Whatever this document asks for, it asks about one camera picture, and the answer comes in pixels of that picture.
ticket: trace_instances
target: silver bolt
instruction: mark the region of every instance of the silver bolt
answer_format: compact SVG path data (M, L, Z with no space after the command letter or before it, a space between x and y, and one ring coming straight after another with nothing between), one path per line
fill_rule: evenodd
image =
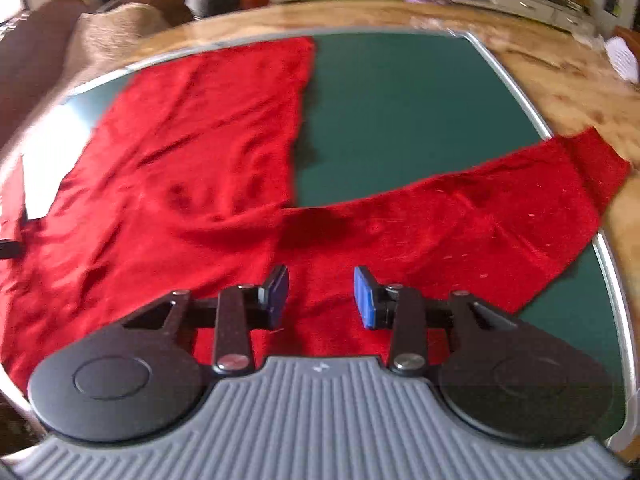
M419 370L426 364L424 357L418 354L400 354L394 359L394 366L398 370Z
M218 368L227 372L237 372L244 370L249 365L249 358L243 354L227 354L223 355L218 362Z

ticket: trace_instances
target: black circular cover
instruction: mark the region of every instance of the black circular cover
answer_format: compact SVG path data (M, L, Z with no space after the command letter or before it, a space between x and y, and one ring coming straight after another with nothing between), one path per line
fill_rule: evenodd
M163 430L189 411L202 388L199 365L169 338L108 326L41 362L28 394L53 431L113 443Z
M442 366L439 385L449 407L476 429L537 446L583 437L612 393L600 364L536 330L478 331Z

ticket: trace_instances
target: white logo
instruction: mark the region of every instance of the white logo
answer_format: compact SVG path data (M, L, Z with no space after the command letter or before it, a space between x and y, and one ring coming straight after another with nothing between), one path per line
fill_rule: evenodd
M322 373L324 370L328 370L329 369L329 365L325 362L320 363L318 366L314 366L314 370L316 372L320 372Z

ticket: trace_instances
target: white drawer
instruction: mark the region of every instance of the white drawer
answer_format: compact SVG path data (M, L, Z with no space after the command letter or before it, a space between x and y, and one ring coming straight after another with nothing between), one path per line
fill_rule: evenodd
M562 12L562 10L556 10L553 23L556 27L563 28L569 32L575 31L581 34L593 33L593 22L591 22L591 20L580 18L569 12Z
M547 23L552 21L555 10L540 0L497 0L497 3L512 14Z

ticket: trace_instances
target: green table surface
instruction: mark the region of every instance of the green table surface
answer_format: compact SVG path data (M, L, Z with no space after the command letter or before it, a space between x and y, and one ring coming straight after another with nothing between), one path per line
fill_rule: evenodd
M463 38L359 32L315 39L315 69L294 151L299 206L395 189L540 141L516 99ZM130 78L78 94L68 105L91 127ZM520 317L606 367L614 398L596 435L615 433L625 417L623 371L594 249L589 246Z

